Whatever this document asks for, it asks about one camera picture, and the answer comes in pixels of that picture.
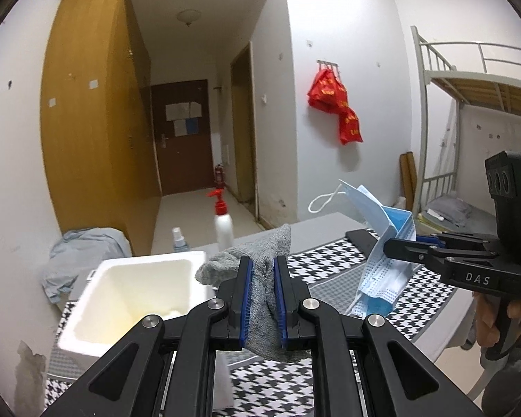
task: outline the white spray cap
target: white spray cap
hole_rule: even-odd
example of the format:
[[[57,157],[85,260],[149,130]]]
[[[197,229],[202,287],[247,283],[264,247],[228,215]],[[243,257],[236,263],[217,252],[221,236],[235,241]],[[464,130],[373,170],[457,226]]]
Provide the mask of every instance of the white spray cap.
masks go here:
[[[179,227],[172,229],[172,235],[174,236],[174,246],[184,246],[185,238],[182,235],[182,230]]]

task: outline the finger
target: finger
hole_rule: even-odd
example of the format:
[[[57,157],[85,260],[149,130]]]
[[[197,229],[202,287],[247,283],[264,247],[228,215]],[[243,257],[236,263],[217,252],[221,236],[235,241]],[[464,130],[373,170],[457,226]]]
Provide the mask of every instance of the finger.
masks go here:
[[[521,299],[510,302],[507,307],[507,316],[511,319],[521,318]]]
[[[477,343],[483,348],[490,348],[498,343],[500,332],[495,327],[488,327],[483,321],[476,321]]]
[[[488,327],[494,326],[496,321],[496,315],[492,310],[492,306],[484,295],[480,295],[477,299],[477,319],[484,322]]]

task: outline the fire extinguisher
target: fire extinguisher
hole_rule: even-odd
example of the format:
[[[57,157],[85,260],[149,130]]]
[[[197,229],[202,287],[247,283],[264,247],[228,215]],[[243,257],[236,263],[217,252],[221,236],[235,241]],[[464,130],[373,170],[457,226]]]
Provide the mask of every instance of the fire extinguisher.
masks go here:
[[[214,168],[214,185],[218,189],[225,188],[224,167],[221,164],[217,164]]]

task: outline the doorway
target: doorway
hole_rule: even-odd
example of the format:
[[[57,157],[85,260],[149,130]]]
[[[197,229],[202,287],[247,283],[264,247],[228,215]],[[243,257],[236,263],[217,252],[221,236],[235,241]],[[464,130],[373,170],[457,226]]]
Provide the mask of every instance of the doorway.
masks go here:
[[[257,217],[257,182],[253,81],[250,47],[234,59],[231,66],[233,139],[237,200]]]
[[[162,196],[212,187],[207,80],[158,84],[151,94]]]

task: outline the red pump nozzle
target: red pump nozzle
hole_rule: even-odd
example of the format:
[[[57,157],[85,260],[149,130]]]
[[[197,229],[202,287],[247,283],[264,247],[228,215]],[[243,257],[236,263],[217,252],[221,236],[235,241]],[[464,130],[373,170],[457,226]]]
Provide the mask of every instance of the red pump nozzle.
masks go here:
[[[228,206],[224,202],[224,199],[222,198],[222,193],[224,192],[223,189],[215,189],[207,194],[209,197],[217,196],[218,200],[216,201],[216,204],[214,204],[214,212],[217,216],[222,216],[223,214],[228,213]]]

